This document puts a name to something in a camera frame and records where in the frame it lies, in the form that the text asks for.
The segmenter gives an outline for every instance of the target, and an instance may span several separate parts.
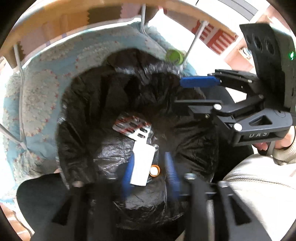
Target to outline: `black pants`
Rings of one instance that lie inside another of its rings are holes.
[[[203,89],[207,99],[221,99],[225,104],[234,103],[227,90],[216,86]],[[219,164],[213,181],[222,180],[238,163],[253,154],[251,146],[231,147],[222,139],[219,141]],[[48,174],[40,178],[25,181],[17,191],[17,201],[25,219],[33,230],[37,231],[44,220],[50,220],[61,207],[68,190],[59,174]],[[122,233],[122,236],[135,235],[139,238],[139,232]],[[141,233],[141,240],[151,240],[151,233]]]

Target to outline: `trash bag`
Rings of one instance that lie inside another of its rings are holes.
[[[167,198],[164,152],[176,164],[207,181],[218,164],[218,136],[210,121],[176,116],[175,99],[204,99],[199,88],[179,85],[180,70],[137,49],[111,54],[102,66],[75,77],[62,97],[58,120],[58,162],[64,181],[93,183],[102,175],[120,172],[129,160],[134,140],[112,126],[121,112],[135,112],[152,124],[147,144],[156,148],[153,164],[160,175],[146,186],[135,186],[125,201],[114,205],[117,227],[145,230],[181,217],[186,202]]]

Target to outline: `sleeve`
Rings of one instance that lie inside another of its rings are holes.
[[[279,165],[296,163],[296,138],[288,149],[274,149],[272,156]]]

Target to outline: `red and white blister pack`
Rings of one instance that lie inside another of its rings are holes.
[[[151,123],[134,114],[123,112],[116,119],[113,130],[135,141],[146,143],[151,131]]]

